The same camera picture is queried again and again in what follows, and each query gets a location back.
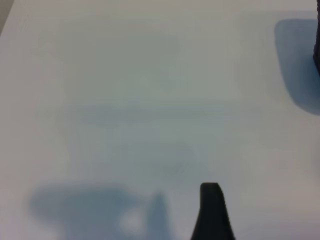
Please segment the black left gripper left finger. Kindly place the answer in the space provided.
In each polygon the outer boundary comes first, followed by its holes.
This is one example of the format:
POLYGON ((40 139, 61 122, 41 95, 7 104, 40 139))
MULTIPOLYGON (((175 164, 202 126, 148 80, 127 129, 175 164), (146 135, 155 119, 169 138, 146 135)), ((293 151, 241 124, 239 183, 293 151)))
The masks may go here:
POLYGON ((212 239, 212 221, 210 203, 212 200, 212 184, 205 182, 200 185, 199 194, 199 212, 195 227, 191 236, 192 240, 211 240, 212 239))

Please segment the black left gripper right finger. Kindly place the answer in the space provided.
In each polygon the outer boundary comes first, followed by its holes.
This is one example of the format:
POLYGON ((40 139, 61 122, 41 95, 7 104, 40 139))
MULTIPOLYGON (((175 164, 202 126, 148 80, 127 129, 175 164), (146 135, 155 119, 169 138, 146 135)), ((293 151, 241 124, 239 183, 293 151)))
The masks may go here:
POLYGON ((213 239, 235 240, 223 191, 218 183, 213 184, 213 239))

